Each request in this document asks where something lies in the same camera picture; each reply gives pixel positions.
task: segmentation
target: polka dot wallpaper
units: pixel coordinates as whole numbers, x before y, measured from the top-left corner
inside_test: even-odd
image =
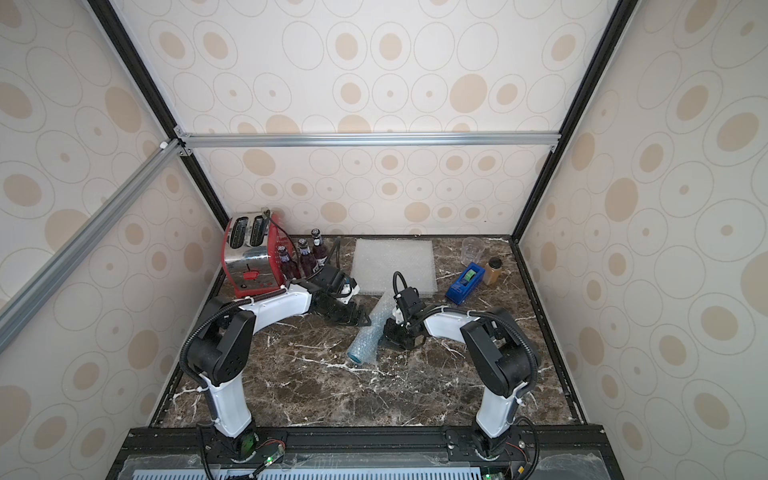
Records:
[[[114,2],[184,130],[558,130],[615,0]]]
[[[546,145],[199,148],[231,212],[279,211],[289,232],[508,234]]]
[[[625,478],[768,468],[768,3],[648,0],[522,249]]]
[[[0,5],[2,308],[164,135],[79,2]]]
[[[101,480],[148,423],[223,236],[182,172],[161,172],[0,355],[0,478]]]

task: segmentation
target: power cord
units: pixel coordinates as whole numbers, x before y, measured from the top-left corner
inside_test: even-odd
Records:
[[[338,269],[341,269],[341,261],[340,261],[340,257],[339,257],[339,252],[341,251],[341,248],[339,247],[340,244],[341,244],[341,237],[338,237],[338,238],[336,238],[336,241],[333,243],[333,247],[331,247],[331,251],[328,253],[328,257],[330,257],[331,255],[333,255],[333,251],[334,250],[336,251],[336,268],[338,268]],[[325,266],[320,267],[319,269],[317,269],[317,271],[315,273],[313,273],[312,275],[308,276],[304,280],[311,280],[312,278],[315,277],[315,275],[320,273],[323,270],[323,268],[325,268]]]
[[[205,449],[205,437],[203,436],[203,427],[212,428],[213,426],[214,426],[213,423],[210,423],[209,425],[203,425],[200,423],[197,424],[197,441],[198,441],[198,446],[200,448],[200,463],[203,464],[203,471],[205,472],[205,478],[207,480],[216,480],[216,479],[214,478],[213,472],[210,470],[210,465],[208,465],[207,452]],[[258,451],[263,447],[267,445],[272,445],[274,443],[278,445],[277,453],[275,455],[271,455],[270,457],[268,457],[266,459],[266,462],[259,465],[256,470],[245,475],[229,476],[227,477],[227,480],[252,480],[256,478],[261,472],[263,472],[266,467],[272,465],[277,460],[280,460],[286,451],[286,444],[282,440],[267,439],[264,443],[259,445],[256,448],[256,450]]]
[[[214,424],[203,425],[197,424],[197,443],[200,447],[200,463],[203,464],[203,471],[205,472],[205,478],[208,480],[215,480],[214,474],[210,472],[210,466],[208,465],[208,457],[205,452],[205,438],[203,437],[203,427],[213,427]]]
[[[538,465],[538,457],[541,453],[541,447],[538,443],[538,431],[536,430],[536,427],[534,426],[533,422],[528,417],[518,417],[517,422],[515,422],[515,425],[520,425],[521,423],[525,423],[528,425],[528,427],[531,428],[531,433],[533,434],[533,447],[534,447],[534,454],[533,454],[533,461],[531,462],[531,466],[527,469],[523,468],[522,472],[518,470],[518,474],[522,474],[521,477],[516,478],[513,476],[512,478],[514,480],[527,480],[528,478],[533,475],[533,471],[536,469],[536,465]],[[525,456],[526,463],[528,462],[528,456]]]
[[[293,238],[290,236],[290,234],[288,232],[285,231],[284,228],[282,228],[275,220],[273,220],[271,212],[267,216],[267,218],[270,219],[270,223],[272,225],[277,227],[278,230],[280,230],[281,232],[283,232],[285,234],[286,238],[288,239],[288,241],[291,244],[291,247],[293,248],[293,255],[296,256],[296,266],[299,266],[301,264],[301,262],[299,261],[299,249],[296,248],[296,244],[293,242]]]

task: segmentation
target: aluminum frame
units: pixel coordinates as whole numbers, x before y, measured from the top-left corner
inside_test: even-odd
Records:
[[[83,227],[13,296],[0,312],[0,353],[13,342],[69,275],[122,218],[167,162],[181,153],[179,140],[167,141],[109,197]]]
[[[434,147],[436,145],[557,145],[558,131],[370,134],[185,134],[188,147]]]

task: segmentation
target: bottle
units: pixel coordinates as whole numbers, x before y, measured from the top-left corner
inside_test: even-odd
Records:
[[[296,262],[291,260],[288,249],[284,245],[277,246],[277,255],[280,257],[280,269],[288,280],[301,278],[299,267],[296,265]]]
[[[328,260],[328,248],[323,245],[323,236],[320,235],[318,228],[312,229],[312,243],[314,243],[312,254],[315,256],[317,264],[320,266],[325,265],[326,260]]]
[[[306,238],[299,238],[299,252],[301,253],[301,270],[304,270],[304,275],[310,276],[320,270],[315,256],[310,252],[310,245],[306,242]]]
[[[502,259],[498,257],[491,257],[488,264],[485,265],[485,275],[482,277],[482,282],[485,285],[493,285],[496,283],[498,276],[502,274]]]

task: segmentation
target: dark marble surface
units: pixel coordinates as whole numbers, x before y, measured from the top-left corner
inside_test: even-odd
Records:
[[[432,240],[438,291],[445,292],[464,270],[461,238]],[[542,365],[536,392],[518,412],[540,424],[574,423],[541,337],[528,295],[506,239],[485,239],[489,256],[504,262],[496,284],[480,284],[464,305],[485,310],[502,306],[539,348]],[[355,239],[342,242],[342,268],[352,269]],[[227,284],[222,294],[232,293]],[[369,310],[375,296],[356,296]],[[441,302],[435,296],[435,303]],[[427,339],[407,353],[379,347],[378,364],[357,366],[346,358],[356,327],[331,326],[314,314],[286,319],[253,337],[243,372],[248,407],[257,425],[374,426],[469,425],[478,411],[483,385],[462,343]],[[208,422],[203,396],[187,377],[174,396],[162,426]]]

